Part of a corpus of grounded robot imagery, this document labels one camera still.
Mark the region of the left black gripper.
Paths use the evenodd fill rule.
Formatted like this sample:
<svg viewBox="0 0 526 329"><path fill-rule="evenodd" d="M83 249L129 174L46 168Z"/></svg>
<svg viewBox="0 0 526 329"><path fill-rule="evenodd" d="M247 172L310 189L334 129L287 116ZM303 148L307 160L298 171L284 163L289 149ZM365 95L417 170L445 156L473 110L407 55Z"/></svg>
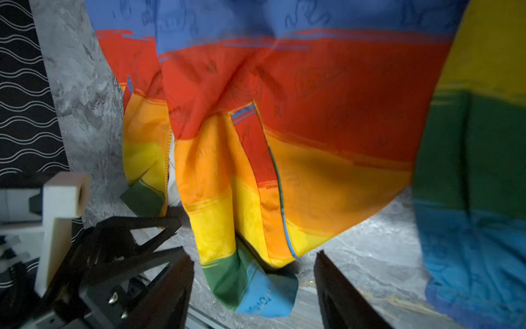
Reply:
<svg viewBox="0 0 526 329"><path fill-rule="evenodd" d="M160 246L181 227L176 217L111 217L68 252L25 328L119 328L137 297L164 269L138 267L153 254L187 254Z"/></svg>

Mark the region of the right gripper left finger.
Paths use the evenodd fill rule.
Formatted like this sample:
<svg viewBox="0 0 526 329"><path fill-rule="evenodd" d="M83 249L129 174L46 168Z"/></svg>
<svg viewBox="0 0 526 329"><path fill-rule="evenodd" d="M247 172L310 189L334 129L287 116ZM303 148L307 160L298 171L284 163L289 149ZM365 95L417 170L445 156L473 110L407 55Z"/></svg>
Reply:
<svg viewBox="0 0 526 329"><path fill-rule="evenodd" d="M164 269L127 307L119 328L184 328L194 278L194 262L187 254L153 254L138 267Z"/></svg>

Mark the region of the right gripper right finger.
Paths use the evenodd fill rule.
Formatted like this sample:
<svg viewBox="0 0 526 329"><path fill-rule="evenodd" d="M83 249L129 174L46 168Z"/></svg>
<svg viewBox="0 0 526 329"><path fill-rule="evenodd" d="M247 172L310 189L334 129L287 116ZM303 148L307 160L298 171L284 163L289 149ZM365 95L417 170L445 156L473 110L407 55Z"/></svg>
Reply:
<svg viewBox="0 0 526 329"><path fill-rule="evenodd" d="M316 255L314 274L325 328L392 328L323 251Z"/></svg>

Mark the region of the rainbow striped jacket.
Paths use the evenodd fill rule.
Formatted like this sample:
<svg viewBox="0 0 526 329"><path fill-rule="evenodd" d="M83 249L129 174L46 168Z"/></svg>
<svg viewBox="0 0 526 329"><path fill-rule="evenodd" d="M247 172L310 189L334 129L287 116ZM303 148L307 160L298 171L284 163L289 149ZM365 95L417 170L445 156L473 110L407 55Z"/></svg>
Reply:
<svg viewBox="0 0 526 329"><path fill-rule="evenodd" d="M124 203L190 218L215 298L291 314L278 269L407 186L427 301L525 327L524 1L87 1L123 90Z"/></svg>

